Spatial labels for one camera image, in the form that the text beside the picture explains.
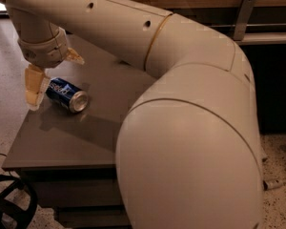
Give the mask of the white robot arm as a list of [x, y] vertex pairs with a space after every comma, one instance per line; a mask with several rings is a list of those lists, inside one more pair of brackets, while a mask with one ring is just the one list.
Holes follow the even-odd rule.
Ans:
[[133, 229], [263, 229], [263, 172], [250, 63], [224, 34], [130, 0], [0, 0], [29, 61], [61, 55], [41, 22], [154, 78], [117, 140], [117, 178]]

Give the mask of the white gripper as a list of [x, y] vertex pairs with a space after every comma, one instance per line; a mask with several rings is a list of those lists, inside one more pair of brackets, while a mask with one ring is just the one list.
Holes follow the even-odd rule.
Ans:
[[30, 110], [37, 111], [50, 84], [50, 77], [41, 68], [55, 68], [67, 61], [84, 65], [84, 58], [74, 49], [68, 48], [66, 34], [62, 29], [45, 42], [25, 42], [18, 39], [24, 58], [30, 62], [25, 69], [25, 98]]

